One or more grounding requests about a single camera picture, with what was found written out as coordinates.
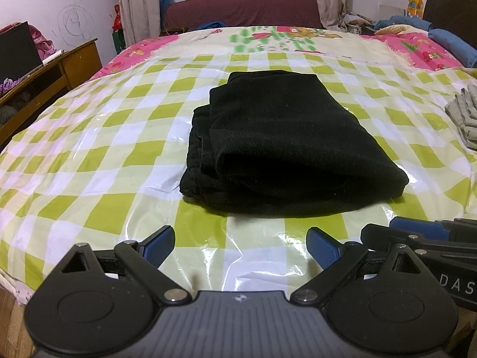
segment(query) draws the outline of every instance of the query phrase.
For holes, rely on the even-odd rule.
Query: purple fabric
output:
[[[12,88],[20,83],[20,80],[12,81],[11,79],[6,78],[3,83],[0,83],[0,98],[8,93]]]
[[[173,3],[165,14],[166,28],[194,30],[212,21],[228,27],[323,28],[316,0],[185,0]]]

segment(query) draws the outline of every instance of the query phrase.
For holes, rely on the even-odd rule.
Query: yellow packet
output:
[[[423,0],[407,0],[407,15],[414,17],[417,16],[422,18],[424,11],[424,2]]]

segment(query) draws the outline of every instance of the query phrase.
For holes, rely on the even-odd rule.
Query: basket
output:
[[[349,33],[356,34],[356,35],[361,35],[361,27],[360,26],[354,26],[352,24],[347,24],[346,28]]]

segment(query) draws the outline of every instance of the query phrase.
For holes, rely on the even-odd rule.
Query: black folded cloth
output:
[[[195,109],[186,197],[212,209],[332,214],[402,195],[409,182],[313,74],[233,72]]]

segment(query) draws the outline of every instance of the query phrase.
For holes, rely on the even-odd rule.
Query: black monitor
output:
[[[27,22],[0,35],[0,83],[6,78],[16,81],[41,64]]]

